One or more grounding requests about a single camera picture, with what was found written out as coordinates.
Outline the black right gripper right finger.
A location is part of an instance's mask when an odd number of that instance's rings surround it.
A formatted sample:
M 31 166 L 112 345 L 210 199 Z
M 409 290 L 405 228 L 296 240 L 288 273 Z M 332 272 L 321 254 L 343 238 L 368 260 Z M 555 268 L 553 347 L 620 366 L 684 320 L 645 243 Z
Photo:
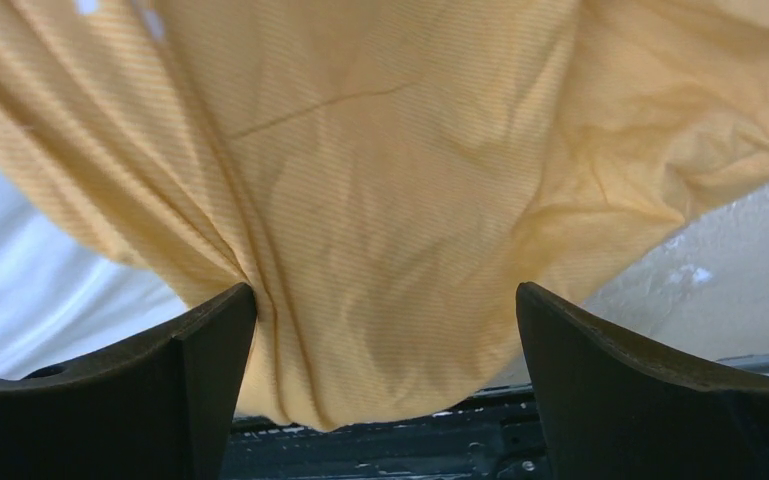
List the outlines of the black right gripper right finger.
M 523 283 L 516 316 L 557 479 L 769 479 L 769 376 Z

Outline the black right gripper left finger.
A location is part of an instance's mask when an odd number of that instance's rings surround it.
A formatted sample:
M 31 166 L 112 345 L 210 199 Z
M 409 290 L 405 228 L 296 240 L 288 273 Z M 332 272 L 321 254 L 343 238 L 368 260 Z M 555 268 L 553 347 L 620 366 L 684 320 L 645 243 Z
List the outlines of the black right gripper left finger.
M 216 479 L 257 319 L 238 284 L 95 352 L 0 379 L 0 479 Z

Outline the white pillow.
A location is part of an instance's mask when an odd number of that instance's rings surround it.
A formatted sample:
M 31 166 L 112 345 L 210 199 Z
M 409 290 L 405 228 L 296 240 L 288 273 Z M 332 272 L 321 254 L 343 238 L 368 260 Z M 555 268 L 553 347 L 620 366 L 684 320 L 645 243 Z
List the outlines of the white pillow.
M 154 273 L 79 245 L 0 172 L 0 379 L 91 353 L 186 309 Z

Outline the orange Mickey Mouse pillowcase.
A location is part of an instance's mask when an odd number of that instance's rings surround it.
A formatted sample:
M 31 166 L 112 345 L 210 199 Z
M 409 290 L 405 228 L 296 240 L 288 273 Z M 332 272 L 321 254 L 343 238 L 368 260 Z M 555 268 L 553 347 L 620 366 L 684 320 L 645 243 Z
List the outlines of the orange Mickey Mouse pillowcase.
M 769 181 L 769 1 L 0 1 L 0 169 L 196 306 L 244 282 L 238 407 L 422 416 Z

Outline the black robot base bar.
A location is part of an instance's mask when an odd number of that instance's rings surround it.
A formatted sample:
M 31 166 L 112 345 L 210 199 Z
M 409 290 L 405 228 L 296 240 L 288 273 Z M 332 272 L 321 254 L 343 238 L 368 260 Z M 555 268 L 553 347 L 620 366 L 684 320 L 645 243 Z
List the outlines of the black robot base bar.
M 332 432 L 233 422 L 223 479 L 551 479 L 527 385 L 482 390 L 440 412 Z

